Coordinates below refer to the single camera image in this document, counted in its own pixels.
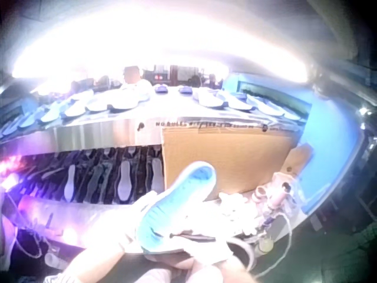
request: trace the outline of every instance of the blue wall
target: blue wall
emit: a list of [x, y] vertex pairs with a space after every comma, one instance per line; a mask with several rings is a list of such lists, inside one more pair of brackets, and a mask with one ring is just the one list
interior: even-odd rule
[[[258, 75], [231, 74], [223, 88], [237, 91], [239, 81], [274, 88], [312, 105], [299, 143], [309, 143], [314, 148], [314, 155], [300, 174], [300, 184], [305, 197], [310, 199], [318, 190], [334, 183], [362, 137], [360, 124], [350, 115], [347, 106], [320, 99], [311, 89]], [[311, 213], [322, 195], [317, 195], [302, 211]]]

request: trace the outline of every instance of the small container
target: small container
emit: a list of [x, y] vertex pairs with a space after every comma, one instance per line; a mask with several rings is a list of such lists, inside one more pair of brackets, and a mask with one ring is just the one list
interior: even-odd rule
[[271, 209], [277, 209], [282, 205], [282, 202], [289, 196], [291, 187], [287, 182], [282, 184], [282, 187], [267, 200], [267, 206]]
[[257, 187], [252, 194], [252, 201], [255, 203], [261, 203], [266, 199], [267, 199], [267, 196], [266, 196], [266, 190], [264, 189], [264, 187], [261, 187], [261, 186]]
[[256, 258], [268, 254], [273, 249], [273, 240], [271, 238], [262, 238], [255, 246], [254, 255]]

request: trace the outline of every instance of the conveyor belt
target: conveyor belt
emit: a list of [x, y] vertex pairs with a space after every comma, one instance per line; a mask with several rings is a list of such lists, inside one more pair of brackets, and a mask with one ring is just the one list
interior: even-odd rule
[[[189, 126], [190, 123], [217, 122], [248, 124], [255, 127], [277, 126], [281, 130], [300, 130], [300, 121], [289, 120], [262, 113], [255, 107], [240, 111], [224, 105], [221, 109], [204, 107], [194, 96], [180, 94], [178, 88], [169, 88], [168, 94], [150, 95], [148, 101], [127, 111], [115, 113], [114, 109], [93, 113], [87, 109], [79, 117], [67, 119], [60, 115], [50, 122], [34, 122], [30, 116], [40, 119], [52, 106], [42, 106], [37, 113], [26, 113], [1, 130], [0, 155], [32, 155], [72, 150], [107, 147], [146, 146], [161, 144], [161, 127], [172, 125]], [[59, 105], [66, 110], [72, 101], [67, 99]]]
[[161, 146], [42, 154], [23, 157], [21, 164], [12, 191], [33, 198], [123, 205], [152, 187], [164, 190]]

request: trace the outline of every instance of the metal shelf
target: metal shelf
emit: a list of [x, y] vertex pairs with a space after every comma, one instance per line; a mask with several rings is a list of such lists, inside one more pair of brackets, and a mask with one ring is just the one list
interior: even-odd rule
[[191, 97], [178, 93], [153, 95], [136, 108], [114, 114], [109, 111], [85, 114], [69, 123], [53, 121], [39, 130], [5, 140], [0, 144], [2, 157], [33, 155], [106, 147], [146, 146], [161, 144], [164, 126], [201, 126], [215, 122], [218, 126], [248, 124], [278, 126], [280, 130], [300, 130], [296, 123], [233, 109], [213, 110], [199, 105]]

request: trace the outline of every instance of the person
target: person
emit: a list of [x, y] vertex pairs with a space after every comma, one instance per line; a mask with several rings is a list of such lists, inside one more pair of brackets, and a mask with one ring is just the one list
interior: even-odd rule
[[219, 89], [219, 85], [216, 83], [216, 76], [214, 74], [209, 75], [209, 79], [204, 83], [205, 87], [212, 88], [213, 90]]
[[186, 283], [255, 282], [235, 256], [213, 265], [206, 265], [185, 252], [145, 256], [128, 254], [129, 246], [136, 243], [135, 227], [138, 225], [138, 219], [140, 220], [137, 215], [141, 215], [141, 211], [155, 200], [155, 192], [141, 197], [130, 207], [133, 217], [128, 218], [122, 235], [108, 243], [98, 243], [87, 248], [72, 260], [66, 270], [58, 275], [46, 277], [44, 283], [97, 283], [109, 276], [116, 265], [122, 265], [118, 267], [120, 274], [113, 275], [116, 278], [115, 282], [119, 283], [170, 283], [177, 276], [182, 277], [183, 271], [187, 273], [184, 279]]
[[123, 70], [124, 81], [127, 84], [135, 84], [141, 80], [140, 69], [138, 66], [128, 66]]
[[138, 66], [125, 67], [123, 70], [124, 84], [120, 87], [123, 89], [133, 89], [139, 95], [141, 101], [149, 99], [150, 92], [153, 87], [152, 84], [140, 75]]
[[190, 84], [192, 87], [201, 87], [201, 79], [198, 75], [193, 75], [190, 79]]

